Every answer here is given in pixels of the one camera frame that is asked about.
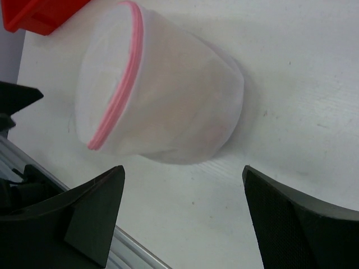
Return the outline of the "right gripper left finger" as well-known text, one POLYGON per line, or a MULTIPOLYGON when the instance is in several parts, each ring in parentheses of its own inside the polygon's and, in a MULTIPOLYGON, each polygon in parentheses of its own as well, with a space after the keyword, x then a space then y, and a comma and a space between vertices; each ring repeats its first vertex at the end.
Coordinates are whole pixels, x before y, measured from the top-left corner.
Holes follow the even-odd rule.
POLYGON ((63 191, 33 165, 1 179, 2 268, 105 268, 125 170, 115 166, 63 191))

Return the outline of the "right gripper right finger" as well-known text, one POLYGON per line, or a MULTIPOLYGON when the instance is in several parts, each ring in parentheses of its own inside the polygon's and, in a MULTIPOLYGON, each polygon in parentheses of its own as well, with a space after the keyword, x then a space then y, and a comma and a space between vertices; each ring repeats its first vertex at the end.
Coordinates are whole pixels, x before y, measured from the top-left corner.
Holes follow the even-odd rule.
POLYGON ((358 268, 358 211, 245 166, 245 196, 264 268, 358 268))

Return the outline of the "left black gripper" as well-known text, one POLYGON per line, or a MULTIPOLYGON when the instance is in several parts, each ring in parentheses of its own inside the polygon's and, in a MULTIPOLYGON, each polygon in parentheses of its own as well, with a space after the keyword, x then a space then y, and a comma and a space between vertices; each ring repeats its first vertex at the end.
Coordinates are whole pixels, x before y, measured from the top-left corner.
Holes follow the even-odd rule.
POLYGON ((42 99, 39 89, 1 81, 1 132, 13 128, 16 123, 13 114, 42 99))

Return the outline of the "white mesh laundry bag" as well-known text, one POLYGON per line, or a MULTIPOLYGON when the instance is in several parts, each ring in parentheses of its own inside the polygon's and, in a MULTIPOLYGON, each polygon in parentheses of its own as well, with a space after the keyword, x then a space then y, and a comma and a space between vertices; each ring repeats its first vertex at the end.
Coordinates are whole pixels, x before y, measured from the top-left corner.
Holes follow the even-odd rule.
POLYGON ((88 149, 114 156, 201 163, 230 138, 243 94, 243 75, 223 49, 124 1, 92 30, 76 89, 76 132, 88 149))

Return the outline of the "red plastic tray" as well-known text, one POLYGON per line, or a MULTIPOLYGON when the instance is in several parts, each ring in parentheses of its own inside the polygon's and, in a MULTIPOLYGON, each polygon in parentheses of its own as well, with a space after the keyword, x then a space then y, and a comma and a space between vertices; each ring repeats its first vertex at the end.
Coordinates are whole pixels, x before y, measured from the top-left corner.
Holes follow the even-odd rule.
POLYGON ((4 28, 47 36, 58 29, 89 0, 1 0, 4 28))

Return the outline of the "aluminium front rail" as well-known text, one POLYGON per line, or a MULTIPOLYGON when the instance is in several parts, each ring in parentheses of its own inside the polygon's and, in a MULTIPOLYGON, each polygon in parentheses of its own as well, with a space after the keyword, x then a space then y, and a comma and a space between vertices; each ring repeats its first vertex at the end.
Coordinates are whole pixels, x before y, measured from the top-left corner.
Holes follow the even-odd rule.
POLYGON ((167 268, 116 226, 121 166, 68 189, 1 138, 2 268, 167 268))

